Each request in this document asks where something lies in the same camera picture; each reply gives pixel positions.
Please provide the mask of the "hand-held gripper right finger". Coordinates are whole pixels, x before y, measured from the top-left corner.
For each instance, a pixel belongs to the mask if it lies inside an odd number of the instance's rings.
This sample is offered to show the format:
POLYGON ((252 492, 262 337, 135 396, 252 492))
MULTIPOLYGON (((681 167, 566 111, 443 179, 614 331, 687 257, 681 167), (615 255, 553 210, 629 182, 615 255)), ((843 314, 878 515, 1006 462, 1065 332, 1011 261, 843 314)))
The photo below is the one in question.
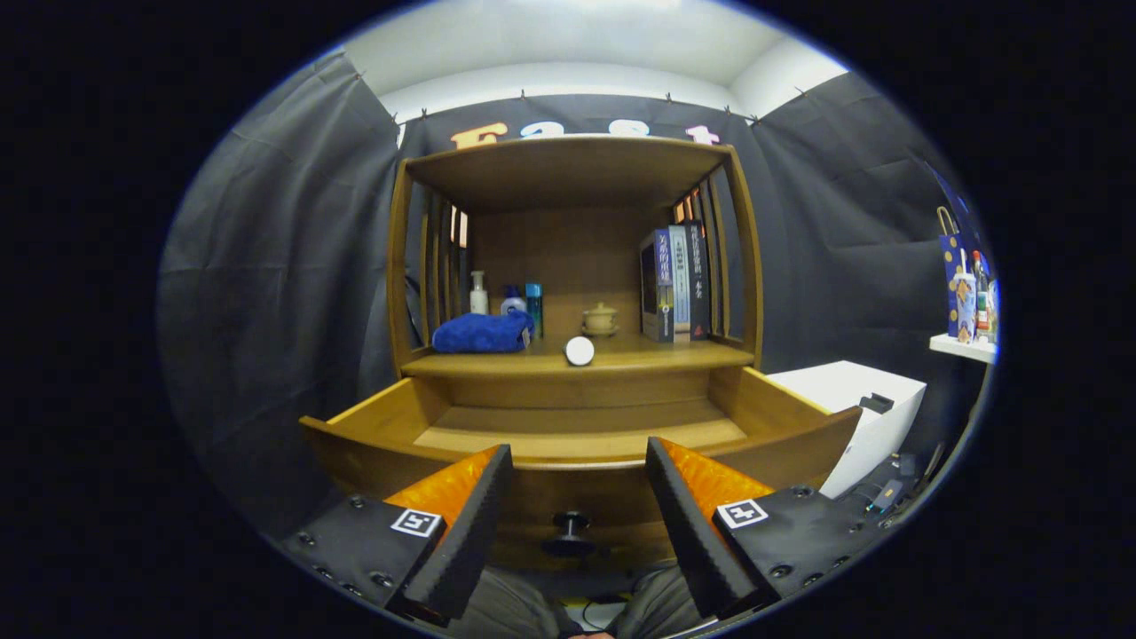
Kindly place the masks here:
POLYGON ((699 614, 728 619, 815 586, 860 556, 897 504, 897 460, 846 493, 770 490, 721 462, 650 438, 645 468, 699 614))

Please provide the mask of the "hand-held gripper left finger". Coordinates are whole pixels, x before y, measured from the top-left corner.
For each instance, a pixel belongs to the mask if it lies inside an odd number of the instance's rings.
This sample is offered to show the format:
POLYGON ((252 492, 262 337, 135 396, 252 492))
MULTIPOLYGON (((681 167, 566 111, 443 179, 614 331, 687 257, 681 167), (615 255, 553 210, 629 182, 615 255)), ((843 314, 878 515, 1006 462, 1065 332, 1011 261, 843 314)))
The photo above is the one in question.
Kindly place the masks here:
POLYGON ((373 608, 446 624, 478 586, 512 474, 510 446, 490 446, 386 499, 349 496, 281 546, 373 608))

